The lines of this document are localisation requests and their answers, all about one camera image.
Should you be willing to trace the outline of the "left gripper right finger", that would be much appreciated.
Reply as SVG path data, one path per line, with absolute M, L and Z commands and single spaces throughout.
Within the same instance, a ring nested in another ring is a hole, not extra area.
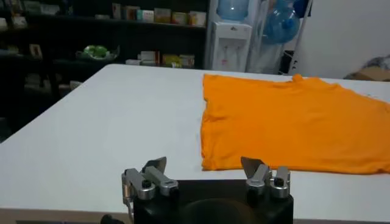
M 278 167 L 273 175 L 272 169 L 260 159 L 242 156 L 241 165 L 247 177 L 246 186 L 256 196 L 264 195 L 267 189 L 273 198 L 289 197 L 291 172 L 286 166 Z

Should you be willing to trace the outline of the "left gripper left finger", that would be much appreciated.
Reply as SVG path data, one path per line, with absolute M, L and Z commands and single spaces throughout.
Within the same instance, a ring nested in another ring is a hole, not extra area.
M 167 158 L 165 156 L 149 160 L 138 171 L 126 169 L 121 174 L 122 202 L 129 205 L 135 198 L 152 200 L 158 195 L 176 200 L 179 197 L 179 182 L 168 178 L 164 172 Z

